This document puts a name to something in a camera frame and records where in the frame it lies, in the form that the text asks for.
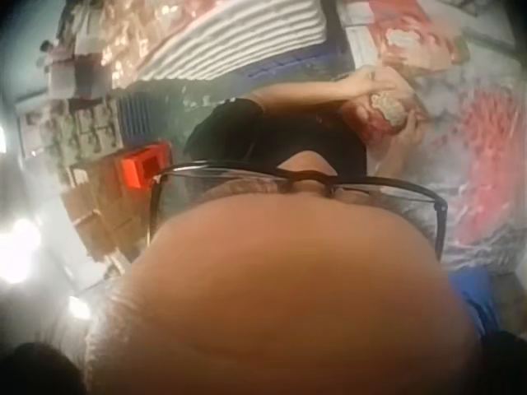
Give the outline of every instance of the glasses frame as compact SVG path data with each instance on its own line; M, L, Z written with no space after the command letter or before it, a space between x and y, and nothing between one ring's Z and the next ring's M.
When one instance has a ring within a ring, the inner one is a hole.
M278 177L287 181L286 188L287 192L292 190L295 183L300 181L316 181L325 186L325 196L332 198L336 190L335 187L346 184L346 185L378 185L385 187L393 187L407 190L412 193L420 193L433 201L434 210L436 211L437 229L436 229L436 242L435 251L438 260L441 260L443 248L445 246L445 235L446 235L446 217L448 213L448 203L446 200L439 196L434 191L428 188L424 188L420 185L412 184L400 179L386 179L381 177L341 177L332 176L320 173L318 171L289 171L278 168L266 168L263 166L252 165L244 162L233 162L233 161L217 161L217 160L199 160L189 163L183 163L181 165L174 165L168 167L152 179L152 195L150 199L150 216L148 223L148 234L147 243L150 245L152 237L157 230L158 222L158 208L161 200L161 191L168 177L175 175L180 171L188 170L206 170L206 169L218 169L218 170L240 170L248 171L251 173L257 173L261 175L267 175L271 177Z

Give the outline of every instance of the ceiling light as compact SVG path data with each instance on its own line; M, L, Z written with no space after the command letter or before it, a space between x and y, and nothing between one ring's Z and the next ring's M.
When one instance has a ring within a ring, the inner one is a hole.
M7 152L6 133L3 131L3 128L0 126L0 154L5 154L6 152Z
M88 303L76 298L75 296L70 296L69 298L69 312L73 317L79 319L90 319L91 316Z
M13 226L13 234L21 247L35 251L42 242L39 228L27 219L20 219Z
M31 253L13 234L0 235L0 278L9 284L23 282L30 273Z

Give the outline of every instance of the black shirt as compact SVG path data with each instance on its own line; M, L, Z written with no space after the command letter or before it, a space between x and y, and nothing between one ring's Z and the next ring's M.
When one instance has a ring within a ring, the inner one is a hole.
M252 100L219 105L190 136L192 160L235 160L278 167L295 154L314 151L338 174L366 175L366 148L331 110L267 115Z

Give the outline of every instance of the hand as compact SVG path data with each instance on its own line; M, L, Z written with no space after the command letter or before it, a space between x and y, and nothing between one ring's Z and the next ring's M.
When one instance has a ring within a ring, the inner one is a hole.
M378 91L392 91L397 88L393 82L376 81L375 72L377 70L377 67L364 66L343 80L336 81L335 84L337 84L341 95L347 99L354 99Z
M415 110L410 111L406 126L393 138L390 150L393 147L396 150L400 150L404 155L409 154L411 150L421 144L422 138L424 137L424 129L425 123L417 120Z

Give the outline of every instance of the red object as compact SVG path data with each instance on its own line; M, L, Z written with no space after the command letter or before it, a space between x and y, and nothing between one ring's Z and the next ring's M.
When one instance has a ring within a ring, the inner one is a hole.
M148 188L159 171L170 166L171 149L168 142L145 146L121 159L124 183L130 188Z
M464 100L459 130L472 154L457 240L472 244L513 215L523 168L521 107L507 91L476 89Z

